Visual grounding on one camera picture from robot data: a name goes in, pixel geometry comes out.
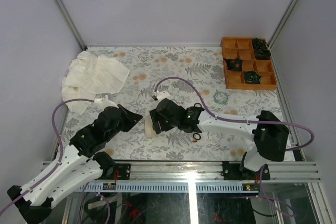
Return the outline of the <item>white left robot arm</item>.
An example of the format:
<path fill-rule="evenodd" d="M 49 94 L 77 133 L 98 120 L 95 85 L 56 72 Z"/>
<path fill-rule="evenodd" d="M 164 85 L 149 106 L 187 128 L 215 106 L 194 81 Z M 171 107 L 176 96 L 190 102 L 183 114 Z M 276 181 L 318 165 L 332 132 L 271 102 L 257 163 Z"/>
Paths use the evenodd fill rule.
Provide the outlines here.
<path fill-rule="evenodd" d="M 58 159 L 39 175 L 22 186 L 12 186 L 7 194 L 24 220 L 41 223 L 60 201 L 83 184 L 114 176 L 116 163 L 103 149 L 119 132 L 130 131 L 142 118 L 119 104 L 106 107 L 60 149 Z"/>

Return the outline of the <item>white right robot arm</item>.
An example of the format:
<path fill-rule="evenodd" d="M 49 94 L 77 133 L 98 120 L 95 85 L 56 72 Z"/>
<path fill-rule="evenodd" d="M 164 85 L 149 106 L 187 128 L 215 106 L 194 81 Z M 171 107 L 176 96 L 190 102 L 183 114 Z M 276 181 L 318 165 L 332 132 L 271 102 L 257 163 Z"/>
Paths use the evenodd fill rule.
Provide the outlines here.
<path fill-rule="evenodd" d="M 268 162 L 282 162 L 289 129 L 269 111 L 257 116 L 211 115 L 200 103 L 183 108 L 165 98 L 145 117 L 145 136 L 152 138 L 177 128 L 191 133 L 198 141 L 202 133 L 227 133 L 254 142 L 241 162 L 223 162 L 222 175 L 227 180 L 252 180 L 266 169 Z"/>

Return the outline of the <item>beige round jewelry case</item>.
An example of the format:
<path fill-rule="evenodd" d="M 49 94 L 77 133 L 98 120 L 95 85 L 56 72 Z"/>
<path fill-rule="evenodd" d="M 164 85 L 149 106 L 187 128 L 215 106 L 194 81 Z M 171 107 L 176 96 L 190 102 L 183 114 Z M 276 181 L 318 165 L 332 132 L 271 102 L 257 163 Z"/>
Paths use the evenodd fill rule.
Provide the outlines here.
<path fill-rule="evenodd" d="M 149 115 L 144 118 L 144 129 L 145 129 L 145 138 L 156 137 L 156 132 L 153 129 L 153 122 Z"/>

